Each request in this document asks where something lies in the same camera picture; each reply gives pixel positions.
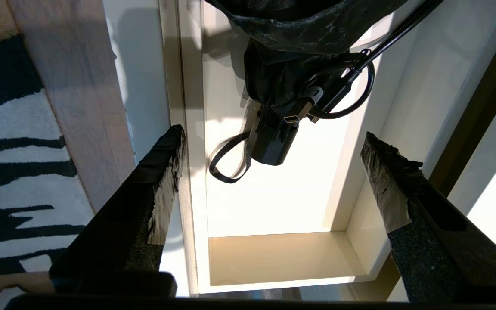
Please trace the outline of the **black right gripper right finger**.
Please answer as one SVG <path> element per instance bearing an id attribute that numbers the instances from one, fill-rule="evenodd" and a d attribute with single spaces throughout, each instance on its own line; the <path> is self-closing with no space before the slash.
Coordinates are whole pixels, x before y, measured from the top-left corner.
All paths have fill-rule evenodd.
<path id="1" fill-rule="evenodd" d="M 496 244 L 423 175 L 367 132 L 360 153 L 409 302 L 496 303 Z"/>

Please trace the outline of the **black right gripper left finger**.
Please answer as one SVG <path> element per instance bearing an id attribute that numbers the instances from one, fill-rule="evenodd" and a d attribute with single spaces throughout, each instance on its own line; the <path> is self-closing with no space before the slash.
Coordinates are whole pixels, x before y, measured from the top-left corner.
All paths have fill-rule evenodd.
<path id="1" fill-rule="evenodd" d="M 159 267 L 185 143 L 183 127 L 171 126 L 53 263 L 58 294 L 175 297 L 177 282 Z"/>

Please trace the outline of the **white ribbed drawer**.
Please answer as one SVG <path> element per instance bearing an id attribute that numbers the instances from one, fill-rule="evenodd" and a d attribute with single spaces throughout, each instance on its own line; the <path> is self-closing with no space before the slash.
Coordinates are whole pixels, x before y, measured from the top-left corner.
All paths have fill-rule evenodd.
<path id="1" fill-rule="evenodd" d="M 236 184 L 209 157 L 251 125 L 248 37 L 202 0 L 103 0 L 134 161 L 183 124 L 188 160 L 161 267 L 179 295 L 372 280 L 389 253 L 360 160 L 366 131 L 433 168 L 496 51 L 496 0 L 445 0 L 375 61 L 350 116 L 301 122 L 284 164 Z"/>

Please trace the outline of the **black umbrella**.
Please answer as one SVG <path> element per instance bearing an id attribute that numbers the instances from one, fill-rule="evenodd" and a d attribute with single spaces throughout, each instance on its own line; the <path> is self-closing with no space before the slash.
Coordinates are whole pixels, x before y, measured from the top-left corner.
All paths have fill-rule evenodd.
<path id="1" fill-rule="evenodd" d="M 246 141 L 252 160 L 281 165 L 303 118 L 342 118 L 361 107 L 375 81 L 374 59 L 411 31 L 443 0 L 425 0 L 376 49 L 350 48 L 408 0 L 208 0 L 250 40 L 244 53 L 245 86 L 260 104 L 249 132 L 229 139 L 209 163 L 211 175 L 234 184 L 218 161 Z"/>

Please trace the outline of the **white TV cabinet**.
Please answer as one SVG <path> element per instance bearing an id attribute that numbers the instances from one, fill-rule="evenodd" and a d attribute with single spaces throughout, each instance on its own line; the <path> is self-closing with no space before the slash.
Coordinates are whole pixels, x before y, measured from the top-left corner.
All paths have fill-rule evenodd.
<path id="1" fill-rule="evenodd" d="M 496 53 L 496 0 L 444 0 L 417 27 L 381 138 L 431 176 Z M 447 198 L 496 243 L 496 114 Z"/>

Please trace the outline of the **white rug with dark stripes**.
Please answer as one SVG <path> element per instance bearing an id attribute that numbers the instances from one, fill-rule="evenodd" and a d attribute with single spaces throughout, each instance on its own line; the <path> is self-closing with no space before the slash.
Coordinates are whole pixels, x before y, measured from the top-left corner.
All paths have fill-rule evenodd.
<path id="1" fill-rule="evenodd" d="M 41 78 L 0 0 L 0 291 L 42 290 L 94 212 Z"/>

